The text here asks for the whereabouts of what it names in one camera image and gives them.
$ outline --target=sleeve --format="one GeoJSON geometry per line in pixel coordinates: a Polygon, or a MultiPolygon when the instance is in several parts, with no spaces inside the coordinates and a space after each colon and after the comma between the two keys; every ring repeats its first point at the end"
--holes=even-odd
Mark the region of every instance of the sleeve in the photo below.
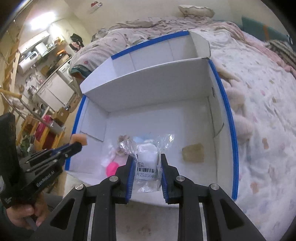
{"type": "Polygon", "coordinates": [[[33,234],[33,230],[27,230],[15,226],[9,220],[6,209],[0,202],[0,237],[5,241],[27,241],[33,234]]]}

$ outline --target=barcode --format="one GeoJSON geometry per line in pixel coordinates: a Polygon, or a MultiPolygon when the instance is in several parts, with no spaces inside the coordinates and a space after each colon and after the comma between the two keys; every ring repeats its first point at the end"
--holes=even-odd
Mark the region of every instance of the barcode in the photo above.
{"type": "Polygon", "coordinates": [[[153,168],[138,167],[138,172],[151,172],[151,173],[154,173],[154,169],[153,168]]]}

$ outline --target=blue tape edge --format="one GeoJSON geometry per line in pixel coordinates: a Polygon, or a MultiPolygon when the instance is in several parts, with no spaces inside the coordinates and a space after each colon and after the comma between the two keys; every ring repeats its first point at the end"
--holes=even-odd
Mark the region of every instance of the blue tape edge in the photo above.
{"type": "MultiPolygon", "coordinates": [[[[78,111],[77,111],[77,114],[76,114],[76,117],[75,117],[73,129],[72,129],[72,134],[75,134],[76,133],[78,122],[79,122],[79,119],[80,119],[81,111],[82,111],[82,108],[83,108],[83,105],[84,105],[85,100],[86,100],[86,95],[83,95],[82,96],[82,99],[81,99],[81,102],[80,102],[80,105],[79,105],[79,108],[78,108],[78,111]]],[[[70,161],[71,161],[71,157],[68,158],[68,159],[66,159],[65,171],[68,171],[69,170],[69,168],[70,168],[70,161]]]]}
{"type": "Polygon", "coordinates": [[[230,109],[230,104],[228,102],[228,98],[226,95],[226,92],[224,90],[223,84],[221,82],[221,79],[218,75],[218,72],[215,68],[214,63],[212,60],[208,60],[209,64],[211,66],[211,69],[216,77],[217,84],[219,86],[221,96],[224,102],[227,118],[228,118],[228,123],[229,123],[229,129],[230,129],[230,137],[231,137],[231,143],[232,143],[232,155],[233,155],[233,183],[232,183],[232,194],[231,197],[233,200],[237,199],[237,192],[239,188],[239,152],[238,152],[238,147],[237,147],[237,135],[235,132],[235,126],[234,126],[234,121],[230,109]]]}
{"type": "Polygon", "coordinates": [[[164,35],[164,36],[161,36],[161,37],[158,37],[158,38],[155,38],[155,39],[151,39],[151,40],[139,43],[139,44],[137,44],[135,46],[132,46],[130,48],[127,48],[125,50],[122,50],[119,53],[112,55],[111,59],[114,60],[114,59],[117,59],[117,58],[119,58],[119,57],[121,57],[121,56],[123,56],[125,54],[131,53],[131,52],[133,52],[135,50],[147,47],[149,45],[156,44],[156,43],[168,40],[168,39],[173,39],[173,38],[177,38],[177,37],[186,36],[186,35],[189,35],[189,34],[190,34],[189,31],[180,31],[180,32],[176,32],[176,33],[173,33],[173,34],[164,35]]]}

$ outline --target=white pillow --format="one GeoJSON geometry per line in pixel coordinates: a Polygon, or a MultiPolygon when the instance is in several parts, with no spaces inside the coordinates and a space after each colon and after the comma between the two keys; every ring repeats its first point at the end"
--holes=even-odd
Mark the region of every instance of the white pillow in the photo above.
{"type": "Polygon", "coordinates": [[[208,7],[197,7],[193,5],[179,5],[179,10],[184,15],[194,15],[199,17],[209,17],[212,18],[215,14],[214,10],[208,8],[208,7]]]}

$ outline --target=ceiling light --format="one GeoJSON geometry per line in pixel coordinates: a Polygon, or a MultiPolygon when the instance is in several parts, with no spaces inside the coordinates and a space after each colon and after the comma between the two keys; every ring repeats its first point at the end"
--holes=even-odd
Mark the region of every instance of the ceiling light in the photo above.
{"type": "Polygon", "coordinates": [[[31,27],[33,30],[36,30],[39,28],[46,28],[54,21],[55,21],[54,12],[47,12],[40,15],[39,17],[34,18],[31,21],[31,27]]]}

